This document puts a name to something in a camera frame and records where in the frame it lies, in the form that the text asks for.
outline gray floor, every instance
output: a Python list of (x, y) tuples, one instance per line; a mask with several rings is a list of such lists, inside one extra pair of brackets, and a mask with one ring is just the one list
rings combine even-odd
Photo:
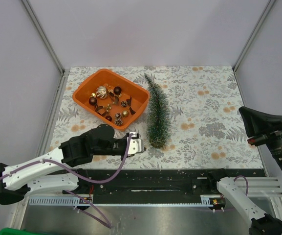
[[(268, 199), (253, 201), (273, 215)], [(185, 207), (100, 209), (111, 221), (112, 229), (85, 214), (78, 214), (71, 207), (50, 206), (28, 206), (22, 229), (53, 235), (248, 235), (248, 228), (236, 210), (212, 213), (205, 208)], [(92, 208), (87, 211), (97, 215)]]

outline orange plastic bin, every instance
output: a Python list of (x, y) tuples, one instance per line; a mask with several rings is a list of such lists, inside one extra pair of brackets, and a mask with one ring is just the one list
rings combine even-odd
[[(99, 86), (105, 86), (108, 89), (114, 89), (117, 86), (121, 87), (122, 96), (119, 98), (118, 104), (112, 104), (112, 100), (109, 96), (106, 99), (97, 98), (98, 105), (103, 105), (106, 107), (108, 104), (112, 104), (111, 110), (109, 112), (109, 115), (112, 117), (111, 122), (108, 121), (105, 117), (95, 112), (94, 106), (90, 105), (88, 102), (90, 95), (92, 93), (95, 93), (96, 89)], [(121, 106), (121, 102), (126, 101), (130, 98), (130, 96), (132, 97), (131, 108), (136, 112), (134, 115), (131, 115), (128, 107)], [(105, 123), (120, 131), (126, 130), (127, 127), (144, 112), (148, 104), (149, 97), (150, 93), (147, 90), (107, 69), (101, 69), (98, 70), (96, 73), (92, 74), (73, 93), (73, 100), (77, 104), (90, 111), (92, 114), (103, 120)], [(114, 123), (114, 116), (116, 113), (122, 113), (123, 110), (127, 110), (129, 112), (129, 115), (127, 117), (122, 118), (122, 126), (117, 126)]]

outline floral tablecloth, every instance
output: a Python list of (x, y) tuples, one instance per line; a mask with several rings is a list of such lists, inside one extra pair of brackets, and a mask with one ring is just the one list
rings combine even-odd
[[(101, 68), (72, 67), (68, 76), (51, 147), (97, 127), (103, 122), (76, 104), (72, 94)], [(147, 151), (128, 158), (124, 168), (262, 168), (256, 148), (246, 142), (238, 108), (243, 105), (230, 66), (107, 67), (147, 88), (144, 73), (151, 76), (169, 98), (172, 135), (164, 149), (146, 140), (147, 110), (129, 126), (145, 140)], [(125, 133), (115, 132), (116, 138)], [(120, 157), (95, 156), (82, 168), (117, 168)]]

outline orange container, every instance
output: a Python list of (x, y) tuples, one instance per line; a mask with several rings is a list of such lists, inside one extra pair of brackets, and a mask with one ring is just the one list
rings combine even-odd
[[(90, 105), (88, 100), (92, 93), (96, 92), (96, 89), (99, 86), (105, 86), (107, 89), (114, 89), (115, 87), (121, 87), (121, 97), (119, 97), (118, 104), (112, 104), (112, 100), (108, 96), (106, 99), (99, 99), (97, 98), (97, 104), (107, 106), (111, 104), (111, 110), (109, 115), (112, 117), (112, 121), (108, 121), (105, 117), (99, 115), (95, 112), (94, 106)], [(131, 108), (136, 112), (134, 115), (131, 115), (129, 111), (129, 107), (122, 107), (121, 101), (126, 101), (130, 99), (131, 101)], [(143, 89), (142, 87), (130, 82), (129, 80), (125, 79), (124, 77), (114, 73), (113, 71), (107, 69), (98, 70), (96, 73), (92, 74), (88, 77), (73, 93), (73, 100), (85, 108), (86, 110), (90, 111), (92, 114), (103, 120), (105, 123), (109, 124), (115, 129), (120, 131), (124, 131), (127, 127), (134, 122), (145, 110), (148, 101), (149, 101), (150, 93)], [(115, 114), (122, 113), (122, 111), (127, 110), (129, 115), (127, 117), (122, 118), (123, 125), (117, 126), (115, 125)]]

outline floral pattern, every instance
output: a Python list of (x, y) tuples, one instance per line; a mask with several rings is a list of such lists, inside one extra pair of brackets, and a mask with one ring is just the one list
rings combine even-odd
[[(56, 121), (51, 148), (103, 122), (76, 104), (72, 94), (101, 68), (70, 69)], [(146, 72), (169, 98), (172, 137), (163, 149), (146, 140), (147, 110), (126, 131), (137, 131), (147, 151), (128, 158), (124, 168), (262, 168), (256, 148), (247, 144), (238, 108), (243, 105), (230, 66), (108, 67), (137, 85), (147, 88)], [(115, 131), (115, 137), (125, 133)], [(82, 168), (117, 168), (120, 157), (94, 156)]]

